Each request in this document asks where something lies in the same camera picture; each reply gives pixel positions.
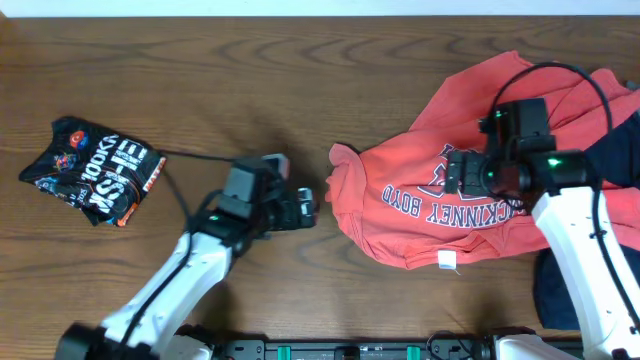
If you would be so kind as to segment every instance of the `navy blue clothing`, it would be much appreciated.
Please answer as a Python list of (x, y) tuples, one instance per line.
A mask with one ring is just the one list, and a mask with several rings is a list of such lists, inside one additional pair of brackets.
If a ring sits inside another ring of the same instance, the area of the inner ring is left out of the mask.
[[(598, 173), (621, 187), (640, 189), (640, 114), (636, 112), (585, 151)], [(622, 247), (631, 271), (640, 281), (640, 251)], [(545, 329), (579, 330), (569, 291), (550, 249), (536, 260), (533, 298)]]

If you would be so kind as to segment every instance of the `green connector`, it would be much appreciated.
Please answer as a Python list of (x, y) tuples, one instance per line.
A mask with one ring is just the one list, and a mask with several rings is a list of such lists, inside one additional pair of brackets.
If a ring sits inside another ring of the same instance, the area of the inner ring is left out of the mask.
[(417, 346), (407, 346), (407, 360), (420, 360), (420, 348)]
[(291, 360), (291, 348), (289, 346), (278, 347), (278, 360)]

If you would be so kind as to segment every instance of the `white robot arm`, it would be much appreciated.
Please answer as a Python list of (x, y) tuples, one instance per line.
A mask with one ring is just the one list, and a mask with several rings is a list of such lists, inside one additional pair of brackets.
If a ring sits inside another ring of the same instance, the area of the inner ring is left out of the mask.
[(210, 359), (212, 349), (206, 345), (173, 339), (196, 303), (224, 279), (233, 258), (254, 239), (267, 231), (315, 225), (311, 190), (285, 190), (288, 169), (281, 154), (235, 160), (217, 207), (201, 206), (187, 221), (188, 231), (162, 268), (99, 328), (72, 325), (55, 359)]
[[(547, 193), (538, 200), (532, 215), (547, 238), (567, 284), (582, 332), (584, 358), (613, 359), (612, 354), (616, 353), (620, 359), (640, 358), (640, 334), (609, 273), (597, 239), (592, 236), (593, 195), (590, 187), (562, 189), (557, 196)], [(640, 288), (613, 233), (604, 196), (600, 196), (598, 212), (602, 230), (606, 232), (607, 251), (638, 313)], [(535, 335), (498, 340), (496, 355), (498, 359), (575, 359)]]
[[(102, 321), (105, 337), (120, 343), (131, 319), (177, 267), (187, 251), (189, 234), (178, 240), (173, 254), (149, 282), (117, 312)], [(222, 281), (231, 266), (232, 251), (222, 241), (205, 233), (192, 236), (193, 247), (189, 262), (173, 278), (167, 287), (149, 305), (138, 327), (132, 333), (127, 346), (151, 345), (153, 354), (163, 354), (169, 340), (204, 294)]]

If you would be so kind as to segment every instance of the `green light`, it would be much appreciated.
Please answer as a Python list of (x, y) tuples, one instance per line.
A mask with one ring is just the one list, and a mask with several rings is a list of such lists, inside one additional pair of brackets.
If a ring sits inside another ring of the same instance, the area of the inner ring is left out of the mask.
[(549, 158), (549, 160), (547, 160), (547, 162), (549, 163), (549, 166), (551, 167), (556, 167), (560, 164), (562, 164), (562, 161), (556, 159), (556, 158)]

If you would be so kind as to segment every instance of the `white wall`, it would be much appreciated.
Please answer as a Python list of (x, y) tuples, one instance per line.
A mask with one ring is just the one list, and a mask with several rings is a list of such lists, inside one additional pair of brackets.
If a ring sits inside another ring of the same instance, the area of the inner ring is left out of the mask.
[(7, 17), (640, 15), (640, 0), (0, 0)]

